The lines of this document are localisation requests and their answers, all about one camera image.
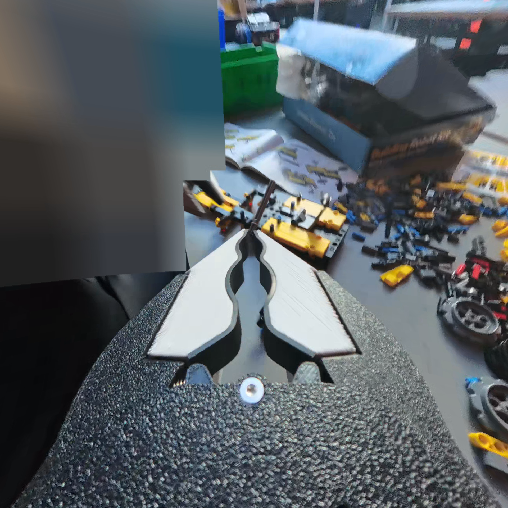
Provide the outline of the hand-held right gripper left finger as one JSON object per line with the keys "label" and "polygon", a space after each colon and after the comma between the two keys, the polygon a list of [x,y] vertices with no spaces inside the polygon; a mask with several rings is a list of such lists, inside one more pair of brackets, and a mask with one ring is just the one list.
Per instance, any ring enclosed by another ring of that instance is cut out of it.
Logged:
{"label": "hand-held right gripper left finger", "polygon": [[237,292],[244,283],[247,231],[241,230],[187,271],[156,328],[150,359],[231,361],[241,343]]}

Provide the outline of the yellow grey brick vehicle model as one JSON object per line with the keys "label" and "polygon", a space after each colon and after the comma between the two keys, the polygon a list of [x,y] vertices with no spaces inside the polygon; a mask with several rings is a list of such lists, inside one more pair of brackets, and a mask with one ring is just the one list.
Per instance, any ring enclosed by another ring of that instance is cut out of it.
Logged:
{"label": "yellow grey brick vehicle model", "polygon": [[[214,219],[225,235],[238,226],[248,229],[264,199],[264,188],[253,189],[236,199],[221,190],[217,202],[197,185],[189,192],[193,205]],[[275,190],[261,213],[258,228],[279,244],[311,260],[333,259],[348,231],[347,215],[324,204]]]}

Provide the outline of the clear plastic bag of parts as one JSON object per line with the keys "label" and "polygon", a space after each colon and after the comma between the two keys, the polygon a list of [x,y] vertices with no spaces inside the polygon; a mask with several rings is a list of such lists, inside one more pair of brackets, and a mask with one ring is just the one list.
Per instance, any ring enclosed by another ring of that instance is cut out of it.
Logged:
{"label": "clear plastic bag of parts", "polygon": [[276,92],[283,98],[310,100],[315,60],[283,44],[276,46],[278,56]]}

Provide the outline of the black toy car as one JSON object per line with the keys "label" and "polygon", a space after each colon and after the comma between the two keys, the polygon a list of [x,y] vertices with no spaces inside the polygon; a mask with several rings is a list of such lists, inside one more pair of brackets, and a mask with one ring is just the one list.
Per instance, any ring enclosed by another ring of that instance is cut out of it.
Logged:
{"label": "black toy car", "polygon": [[263,42],[276,44],[280,38],[280,23],[271,20],[266,12],[247,14],[245,21],[236,25],[235,41],[238,44],[261,46]]}

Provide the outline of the pile of loose building pieces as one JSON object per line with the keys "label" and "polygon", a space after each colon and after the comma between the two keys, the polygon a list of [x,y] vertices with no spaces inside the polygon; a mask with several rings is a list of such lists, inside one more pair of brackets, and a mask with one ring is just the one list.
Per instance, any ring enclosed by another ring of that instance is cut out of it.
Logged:
{"label": "pile of loose building pieces", "polygon": [[[442,289],[448,298],[475,299],[507,323],[506,179],[479,176],[470,182],[430,172],[360,179],[337,187],[344,193],[332,202],[332,209],[345,214],[350,225],[369,233],[384,226],[384,239],[362,248],[375,259],[373,269],[412,266],[424,285]],[[456,258],[439,245],[459,244],[483,218],[492,222],[496,237],[505,239],[501,259],[487,255],[485,240],[479,236],[454,268]]]}

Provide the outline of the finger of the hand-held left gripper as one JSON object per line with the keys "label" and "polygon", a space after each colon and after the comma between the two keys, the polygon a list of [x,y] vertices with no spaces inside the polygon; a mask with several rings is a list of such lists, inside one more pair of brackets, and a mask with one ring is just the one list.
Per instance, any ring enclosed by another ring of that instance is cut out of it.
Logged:
{"label": "finger of the hand-held left gripper", "polygon": [[195,197],[190,184],[191,182],[183,181],[183,209],[194,216],[204,217],[207,211]]}

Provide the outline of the open instruction booklet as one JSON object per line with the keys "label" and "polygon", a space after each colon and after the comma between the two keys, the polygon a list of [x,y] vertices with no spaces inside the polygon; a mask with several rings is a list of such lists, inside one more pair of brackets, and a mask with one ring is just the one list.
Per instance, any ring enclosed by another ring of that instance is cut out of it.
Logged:
{"label": "open instruction booklet", "polygon": [[270,129],[246,129],[225,123],[225,159],[239,170],[273,180],[285,192],[319,201],[322,194],[336,198],[346,185],[358,181],[349,166],[297,139],[284,142]]}

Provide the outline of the black axle rod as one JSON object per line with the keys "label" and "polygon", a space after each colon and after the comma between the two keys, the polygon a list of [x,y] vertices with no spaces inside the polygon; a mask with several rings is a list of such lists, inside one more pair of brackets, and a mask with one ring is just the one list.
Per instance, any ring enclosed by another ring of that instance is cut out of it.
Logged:
{"label": "black axle rod", "polygon": [[261,220],[263,213],[264,213],[264,211],[271,199],[271,195],[273,194],[275,188],[276,188],[276,182],[274,180],[270,180],[268,182],[268,185],[267,185],[265,192],[263,194],[263,198],[257,207],[257,212],[251,221],[251,225],[248,230],[249,235],[253,236],[254,233],[257,231],[260,220]]}

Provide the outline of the grey desk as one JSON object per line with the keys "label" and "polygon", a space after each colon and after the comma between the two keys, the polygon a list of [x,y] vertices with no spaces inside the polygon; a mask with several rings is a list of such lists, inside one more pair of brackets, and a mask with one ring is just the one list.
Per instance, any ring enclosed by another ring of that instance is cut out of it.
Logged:
{"label": "grey desk", "polygon": [[[491,71],[484,78],[472,78],[470,84],[497,105],[496,118],[487,132],[507,138],[507,71]],[[274,129],[285,141],[296,138],[326,153],[321,145],[289,122],[281,110],[245,114],[225,122],[246,129]],[[214,174],[219,185],[236,198],[257,186],[253,173],[243,173],[229,166]],[[212,220],[186,213],[185,234],[190,265],[205,258],[236,231],[234,227],[230,233],[222,235]],[[358,228],[351,228],[351,231],[358,231]],[[437,291],[425,287],[415,275],[398,288],[388,289],[379,280],[379,273],[371,268],[370,258],[361,253],[361,243],[351,239],[351,231],[347,233],[337,258],[328,265],[328,273],[374,314],[411,356],[465,458],[497,490],[500,503],[507,506],[507,476],[494,474],[496,471],[488,474],[467,439],[467,434],[479,427],[469,411],[465,378],[491,375],[482,348],[456,337],[443,327],[436,315]],[[488,218],[471,226],[458,245],[443,240],[440,246],[455,255],[459,263],[471,247],[472,239],[479,235],[485,239],[487,254],[499,258],[502,240],[494,237]],[[219,383],[235,382],[247,372],[257,372],[270,381],[282,382],[287,380],[287,373],[266,355],[257,327],[258,311],[266,292],[260,284],[258,265],[253,257],[246,260],[244,273],[245,283],[237,296],[243,332],[240,352],[218,374]]]}

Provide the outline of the yellow black sticker sheet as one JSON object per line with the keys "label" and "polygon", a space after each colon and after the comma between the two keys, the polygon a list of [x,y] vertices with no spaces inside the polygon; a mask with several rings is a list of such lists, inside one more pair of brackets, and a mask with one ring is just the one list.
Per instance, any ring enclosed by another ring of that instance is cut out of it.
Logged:
{"label": "yellow black sticker sheet", "polygon": [[507,156],[483,151],[466,151],[457,165],[452,181],[478,196],[499,200],[507,198]]}

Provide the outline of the blue cardboard kit box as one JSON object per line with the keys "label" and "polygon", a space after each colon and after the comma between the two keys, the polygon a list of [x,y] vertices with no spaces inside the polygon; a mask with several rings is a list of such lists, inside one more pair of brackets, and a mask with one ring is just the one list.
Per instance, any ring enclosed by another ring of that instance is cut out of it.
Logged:
{"label": "blue cardboard kit box", "polygon": [[461,152],[496,107],[434,47],[416,39],[296,18],[280,44],[315,60],[310,100],[283,112],[359,174]]}

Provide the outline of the person's black jacket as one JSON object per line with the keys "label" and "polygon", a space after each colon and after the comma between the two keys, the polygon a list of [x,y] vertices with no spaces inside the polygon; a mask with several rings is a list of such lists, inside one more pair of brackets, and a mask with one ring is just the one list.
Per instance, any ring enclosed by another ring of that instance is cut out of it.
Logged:
{"label": "person's black jacket", "polygon": [[112,338],[179,272],[1,288],[1,507],[45,460]]}

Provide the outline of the black rubber tyre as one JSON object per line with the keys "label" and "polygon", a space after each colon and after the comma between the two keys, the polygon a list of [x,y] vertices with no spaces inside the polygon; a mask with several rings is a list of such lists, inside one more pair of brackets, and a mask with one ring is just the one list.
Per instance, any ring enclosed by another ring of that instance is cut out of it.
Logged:
{"label": "black rubber tyre", "polygon": [[486,348],[484,358],[492,373],[507,382],[507,339]]}

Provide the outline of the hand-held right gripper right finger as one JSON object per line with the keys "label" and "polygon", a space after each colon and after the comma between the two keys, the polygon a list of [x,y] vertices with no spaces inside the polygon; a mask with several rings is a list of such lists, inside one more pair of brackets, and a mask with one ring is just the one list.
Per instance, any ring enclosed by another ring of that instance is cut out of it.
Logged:
{"label": "hand-held right gripper right finger", "polygon": [[317,270],[262,231],[260,282],[267,297],[265,329],[309,357],[329,358],[357,352],[356,344],[331,303]]}

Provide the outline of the green plastic bin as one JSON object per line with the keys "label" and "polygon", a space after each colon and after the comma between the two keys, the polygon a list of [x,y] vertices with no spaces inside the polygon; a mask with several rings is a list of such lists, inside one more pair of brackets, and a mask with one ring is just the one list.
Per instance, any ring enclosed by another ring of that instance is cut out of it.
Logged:
{"label": "green plastic bin", "polygon": [[276,44],[239,45],[222,51],[220,59],[225,119],[282,105]]}

